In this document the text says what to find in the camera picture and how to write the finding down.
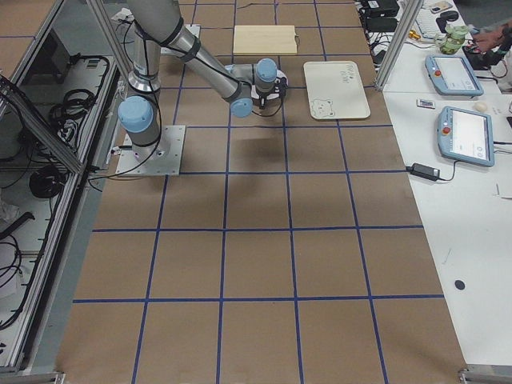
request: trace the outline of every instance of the person's arm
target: person's arm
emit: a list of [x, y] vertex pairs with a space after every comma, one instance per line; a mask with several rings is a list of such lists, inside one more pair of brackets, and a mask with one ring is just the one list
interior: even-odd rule
[[509, 26], [512, 26], [512, 20], [501, 23], [494, 30], [476, 34], [473, 40], [477, 43], [478, 48], [480, 48], [482, 52], [487, 52], [502, 44], [504, 39], [503, 30]]

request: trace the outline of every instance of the blue joint cap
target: blue joint cap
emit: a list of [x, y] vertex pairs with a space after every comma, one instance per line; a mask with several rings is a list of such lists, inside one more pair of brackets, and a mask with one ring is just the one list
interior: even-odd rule
[[273, 82], [278, 76], [278, 66], [271, 58], [262, 58], [256, 64], [256, 74], [264, 82]]
[[153, 121], [153, 108], [150, 102], [140, 96], [131, 96], [119, 105], [118, 116], [128, 132], [144, 132]]
[[253, 101], [251, 98], [240, 98], [232, 102], [230, 108], [237, 118], [246, 118], [253, 111]]

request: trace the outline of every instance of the person's hand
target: person's hand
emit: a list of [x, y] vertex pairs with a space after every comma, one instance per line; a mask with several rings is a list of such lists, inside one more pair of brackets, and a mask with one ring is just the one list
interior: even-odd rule
[[484, 32], [473, 36], [473, 41], [478, 45], [480, 51], [485, 53], [499, 46], [503, 40], [503, 28], [498, 28], [492, 32]]

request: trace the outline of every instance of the computer mouse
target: computer mouse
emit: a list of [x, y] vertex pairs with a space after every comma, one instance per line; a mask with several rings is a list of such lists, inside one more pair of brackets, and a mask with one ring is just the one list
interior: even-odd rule
[[448, 22], [454, 22], [458, 19], [458, 12], [456, 10], [445, 10], [439, 14], [439, 17], [447, 20]]
[[484, 113], [488, 109], [487, 104], [485, 104], [484, 102], [476, 102], [473, 105], [473, 108], [474, 108], [474, 110], [476, 110], [478, 112], [482, 112], [482, 113]]

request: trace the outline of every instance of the keyboard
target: keyboard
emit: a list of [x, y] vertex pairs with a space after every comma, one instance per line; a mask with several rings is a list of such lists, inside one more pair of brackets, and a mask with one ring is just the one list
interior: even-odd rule
[[421, 8], [416, 18], [415, 25], [418, 28], [417, 32], [426, 40], [434, 40], [436, 34], [441, 33], [435, 19], [438, 16], [432, 14], [430, 10]]

